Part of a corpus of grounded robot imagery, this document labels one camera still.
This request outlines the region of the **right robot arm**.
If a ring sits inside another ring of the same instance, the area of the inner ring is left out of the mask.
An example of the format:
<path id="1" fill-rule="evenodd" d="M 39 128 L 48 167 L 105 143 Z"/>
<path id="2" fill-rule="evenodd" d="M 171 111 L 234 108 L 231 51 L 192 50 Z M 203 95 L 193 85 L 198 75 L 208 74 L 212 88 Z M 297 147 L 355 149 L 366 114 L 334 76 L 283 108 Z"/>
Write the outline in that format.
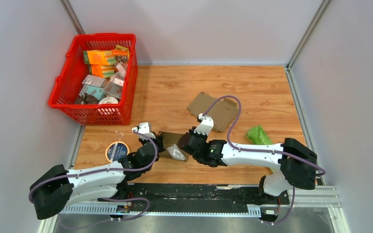
<path id="1" fill-rule="evenodd" d="M 275 169 L 259 183 L 257 196 L 263 203 L 294 187 L 313 190 L 316 186 L 317 155 L 294 138 L 273 145 L 248 145 L 207 141 L 206 135 L 190 130 L 180 138 L 178 147 L 210 167 L 253 165 Z"/>

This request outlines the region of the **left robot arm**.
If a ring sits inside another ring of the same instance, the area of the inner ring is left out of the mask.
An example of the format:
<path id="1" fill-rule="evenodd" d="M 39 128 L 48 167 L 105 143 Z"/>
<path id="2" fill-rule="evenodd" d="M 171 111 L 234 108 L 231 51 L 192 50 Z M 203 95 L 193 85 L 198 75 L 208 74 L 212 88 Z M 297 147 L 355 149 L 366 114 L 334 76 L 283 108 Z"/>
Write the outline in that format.
<path id="1" fill-rule="evenodd" d="M 50 218 L 80 202 L 127 199 L 127 183 L 151 170 L 152 162 L 165 150 L 162 134 L 152 132 L 150 135 L 149 139 L 139 139 L 142 146 L 137 151 L 103 166 L 66 169 L 60 164 L 50 168 L 30 186 L 28 198 L 37 218 Z"/>

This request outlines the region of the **small white plastic packet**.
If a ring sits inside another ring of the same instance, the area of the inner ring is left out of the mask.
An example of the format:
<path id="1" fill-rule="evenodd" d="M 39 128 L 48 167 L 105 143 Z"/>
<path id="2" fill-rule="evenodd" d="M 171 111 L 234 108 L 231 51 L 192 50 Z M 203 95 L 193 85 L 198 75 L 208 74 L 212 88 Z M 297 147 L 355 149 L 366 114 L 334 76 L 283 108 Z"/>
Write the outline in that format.
<path id="1" fill-rule="evenodd" d="M 167 148 L 168 153 L 172 157 L 172 159 L 179 160 L 179 161 L 185 161 L 186 157 L 181 152 L 181 150 L 178 148 L 176 144 L 173 144 Z"/>

